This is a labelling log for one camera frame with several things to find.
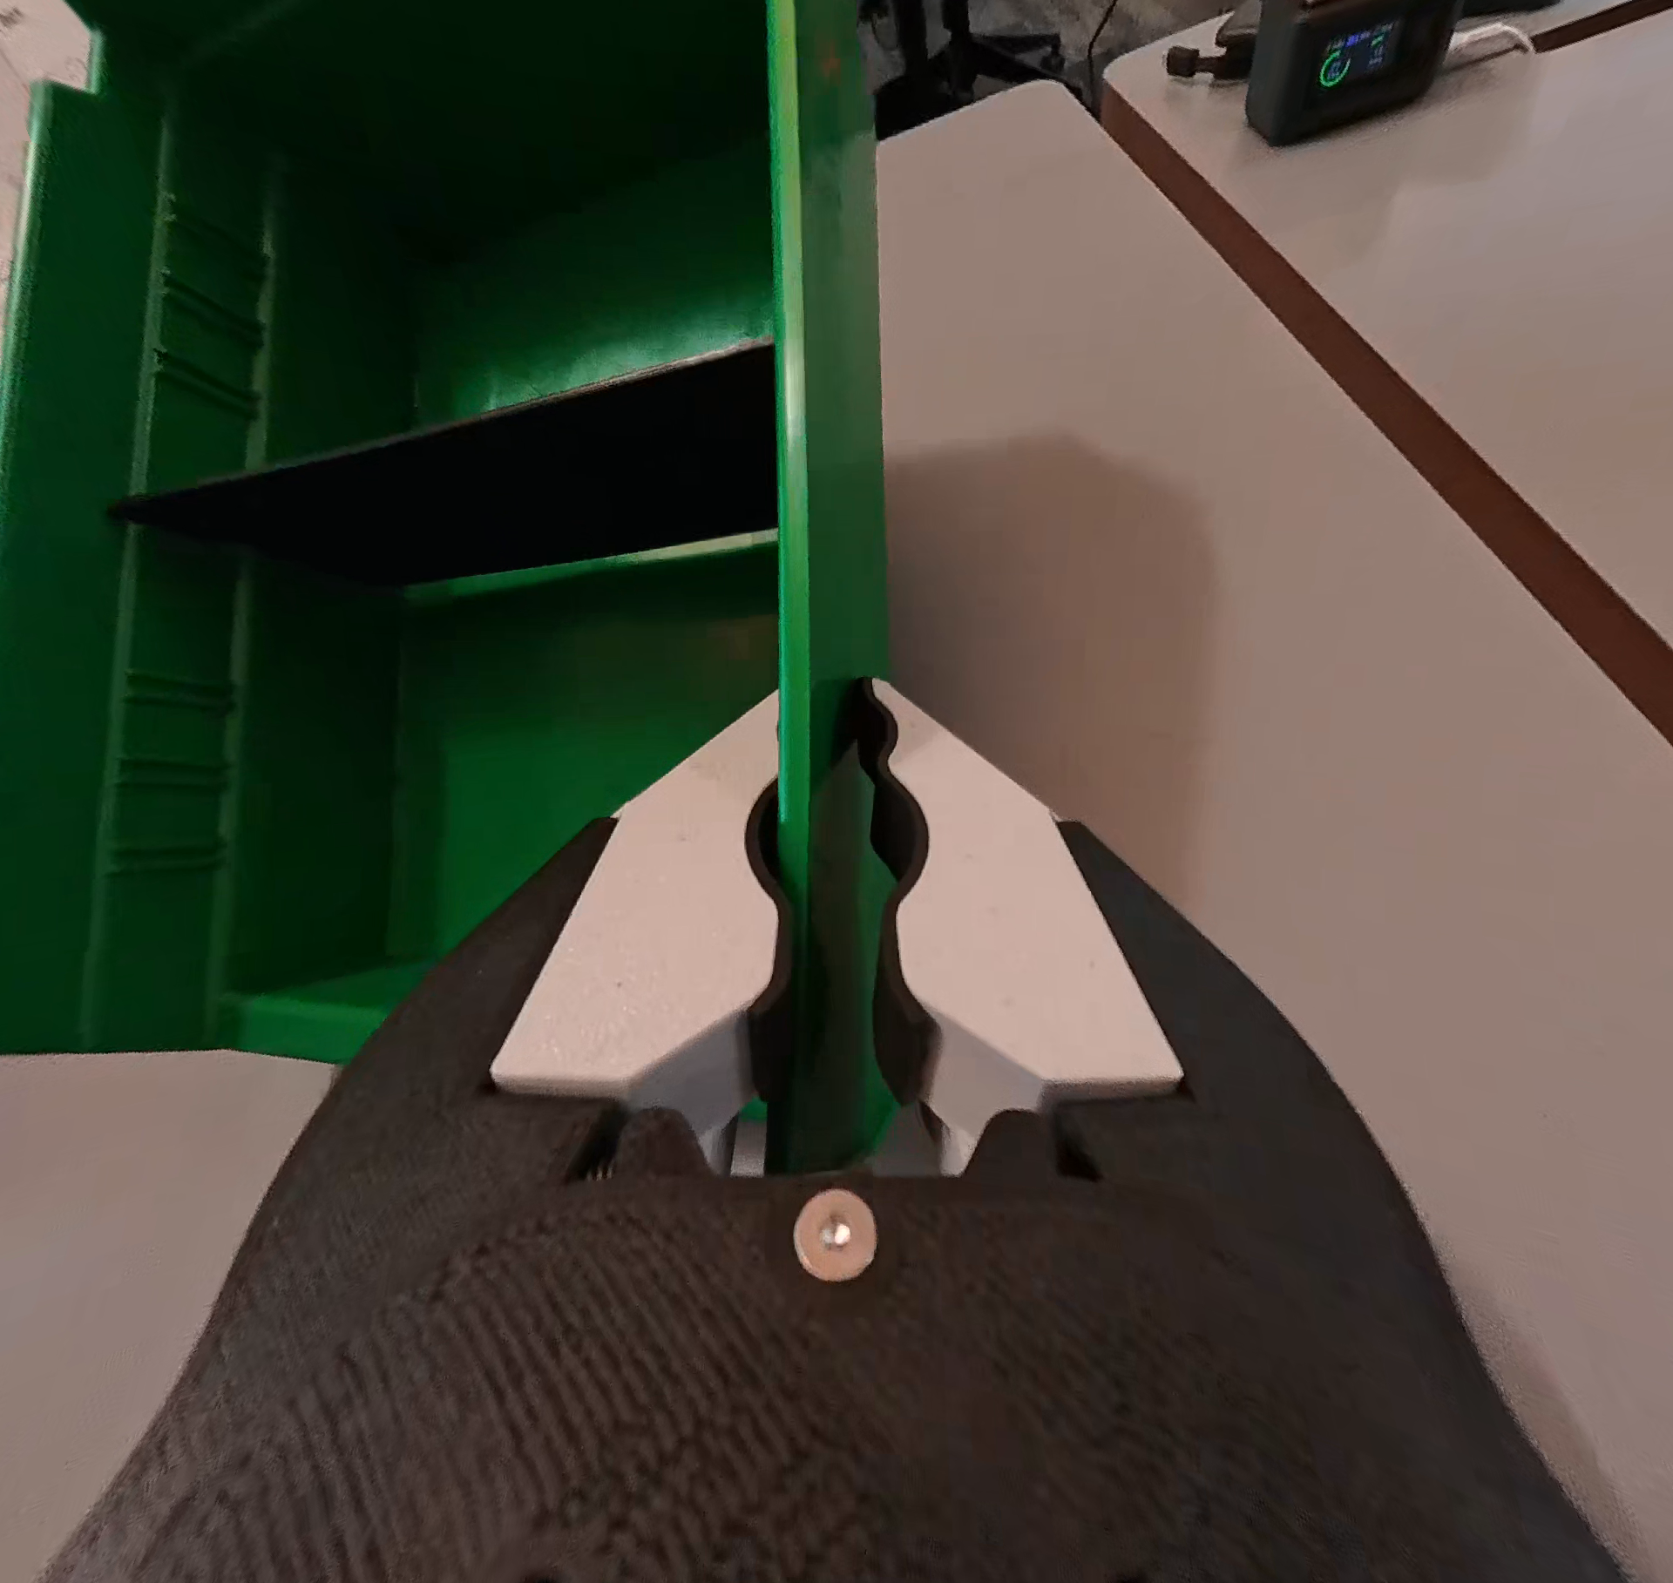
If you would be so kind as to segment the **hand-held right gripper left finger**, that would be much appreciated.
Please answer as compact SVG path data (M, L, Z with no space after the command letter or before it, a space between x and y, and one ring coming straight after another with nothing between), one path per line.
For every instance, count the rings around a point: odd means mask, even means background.
M748 823L778 769L769 696L617 811L491 1064L499 1091L681 1113L714 1170L734 1164L758 1095L747 1017L780 938Z

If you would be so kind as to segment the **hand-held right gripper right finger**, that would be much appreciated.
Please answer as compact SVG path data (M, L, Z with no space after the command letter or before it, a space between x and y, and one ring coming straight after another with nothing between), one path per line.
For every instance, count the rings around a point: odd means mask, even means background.
M940 1174L1004 1113L1168 1099L1183 1064L1053 811L885 681L856 690L891 876L874 1051Z

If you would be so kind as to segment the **green plastic bin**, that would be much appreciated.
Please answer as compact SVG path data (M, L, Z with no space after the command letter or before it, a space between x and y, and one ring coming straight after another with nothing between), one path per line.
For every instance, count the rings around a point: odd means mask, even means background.
M4 315L4 1051L342 1064L769 696L772 1170L883 1126L856 0L63 0ZM769 532L374 588L112 506L770 340Z

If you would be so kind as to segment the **black bin divider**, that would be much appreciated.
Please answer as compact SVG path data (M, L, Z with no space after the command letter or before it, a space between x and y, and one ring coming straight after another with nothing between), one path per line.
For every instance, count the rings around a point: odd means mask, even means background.
M754 535L780 515L778 353L743 342L110 515L374 588Z

